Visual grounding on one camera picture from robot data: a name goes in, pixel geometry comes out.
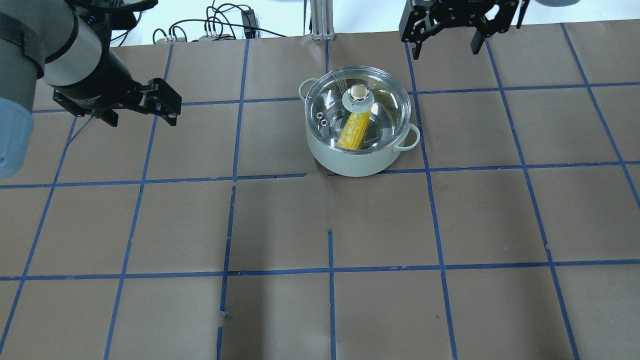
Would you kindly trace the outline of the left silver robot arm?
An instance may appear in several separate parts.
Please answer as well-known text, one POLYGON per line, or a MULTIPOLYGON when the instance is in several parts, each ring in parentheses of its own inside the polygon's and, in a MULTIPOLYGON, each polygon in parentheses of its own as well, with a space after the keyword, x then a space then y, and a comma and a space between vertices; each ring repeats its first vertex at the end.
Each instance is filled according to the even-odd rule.
POLYGON ((25 162, 34 131, 38 80, 76 117, 118 125, 118 109, 162 117, 176 126, 182 98, 167 82, 141 84, 110 49, 113 30, 131 30, 134 13, 156 0, 3 0, 1 2, 1 178, 25 162))

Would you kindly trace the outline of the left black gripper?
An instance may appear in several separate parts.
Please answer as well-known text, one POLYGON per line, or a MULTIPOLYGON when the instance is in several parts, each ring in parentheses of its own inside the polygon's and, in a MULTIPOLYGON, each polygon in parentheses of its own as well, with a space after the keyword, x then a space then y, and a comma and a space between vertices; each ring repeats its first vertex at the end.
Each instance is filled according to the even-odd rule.
POLYGON ((101 55, 96 68, 84 79, 52 88, 52 99, 67 112, 100 119, 112 127, 119 121, 114 109, 151 114, 169 126, 178 125, 182 112, 182 96, 166 80, 156 77, 141 85, 110 50, 101 55))

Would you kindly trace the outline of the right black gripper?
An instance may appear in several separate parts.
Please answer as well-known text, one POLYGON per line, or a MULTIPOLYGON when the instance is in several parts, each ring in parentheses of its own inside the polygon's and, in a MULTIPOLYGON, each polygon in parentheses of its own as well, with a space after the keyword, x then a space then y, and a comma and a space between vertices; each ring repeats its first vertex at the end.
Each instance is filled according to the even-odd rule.
POLYGON ((519 10, 522 0, 407 0, 398 31, 400 40, 411 44, 413 60, 418 60, 423 43, 441 30, 472 27, 476 32, 470 48, 477 55, 486 39, 509 30, 519 10))

